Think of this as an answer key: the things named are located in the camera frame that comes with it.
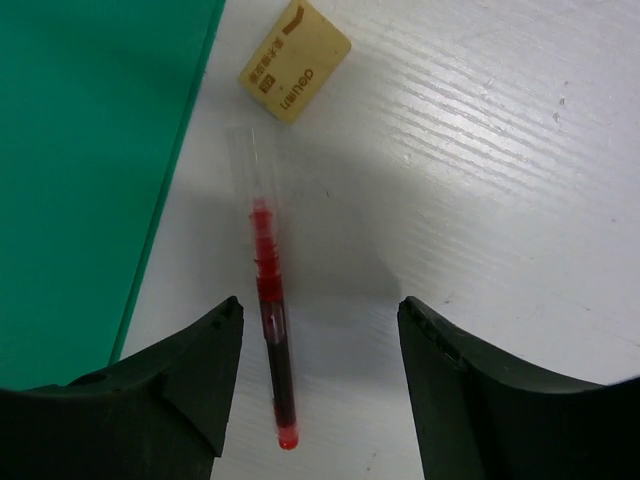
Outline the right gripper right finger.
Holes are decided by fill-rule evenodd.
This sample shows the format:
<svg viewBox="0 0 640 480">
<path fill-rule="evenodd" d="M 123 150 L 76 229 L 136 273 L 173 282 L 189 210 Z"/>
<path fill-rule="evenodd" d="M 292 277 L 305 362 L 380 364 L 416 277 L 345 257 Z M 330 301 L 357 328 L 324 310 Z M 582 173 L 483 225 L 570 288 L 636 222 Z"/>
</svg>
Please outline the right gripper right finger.
<svg viewBox="0 0 640 480">
<path fill-rule="evenodd" d="M 638 478 L 638 379 L 599 385 L 547 370 L 415 297 L 397 321 L 425 478 Z"/>
</svg>

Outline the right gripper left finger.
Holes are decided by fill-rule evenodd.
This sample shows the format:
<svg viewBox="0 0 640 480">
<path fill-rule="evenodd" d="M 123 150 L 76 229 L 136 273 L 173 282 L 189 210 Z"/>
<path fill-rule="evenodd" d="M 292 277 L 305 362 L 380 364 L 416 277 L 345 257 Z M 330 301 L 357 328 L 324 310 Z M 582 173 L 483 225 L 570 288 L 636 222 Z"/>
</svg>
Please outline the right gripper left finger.
<svg viewBox="0 0 640 480">
<path fill-rule="evenodd" d="M 68 385 L 2 390 L 2 478 L 210 478 L 224 448 L 243 327 L 243 308 L 230 297 Z"/>
</svg>

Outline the dark red ink pen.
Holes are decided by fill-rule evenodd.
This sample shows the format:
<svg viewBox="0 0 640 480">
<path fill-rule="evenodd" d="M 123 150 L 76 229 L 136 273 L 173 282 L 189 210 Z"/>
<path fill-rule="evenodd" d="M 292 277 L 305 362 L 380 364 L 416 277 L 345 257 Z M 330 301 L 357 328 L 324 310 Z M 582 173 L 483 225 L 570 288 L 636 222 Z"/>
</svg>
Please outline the dark red ink pen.
<svg viewBox="0 0 640 480">
<path fill-rule="evenodd" d="M 237 192 L 243 200 L 243 224 L 250 229 L 278 443 L 283 450 L 293 450 L 299 444 L 299 430 L 279 255 L 273 156 L 264 148 L 264 137 L 252 127 L 233 126 L 226 139 Z"/>
</svg>

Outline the green binder folder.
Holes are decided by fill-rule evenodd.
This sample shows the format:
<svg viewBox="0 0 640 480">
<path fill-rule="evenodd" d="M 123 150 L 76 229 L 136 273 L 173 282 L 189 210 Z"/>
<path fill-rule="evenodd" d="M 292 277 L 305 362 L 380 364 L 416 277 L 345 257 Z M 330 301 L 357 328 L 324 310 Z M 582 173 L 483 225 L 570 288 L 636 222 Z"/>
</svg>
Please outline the green binder folder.
<svg viewBox="0 0 640 480">
<path fill-rule="evenodd" d="M 122 351 L 224 5 L 1 5 L 1 384 Z"/>
</svg>

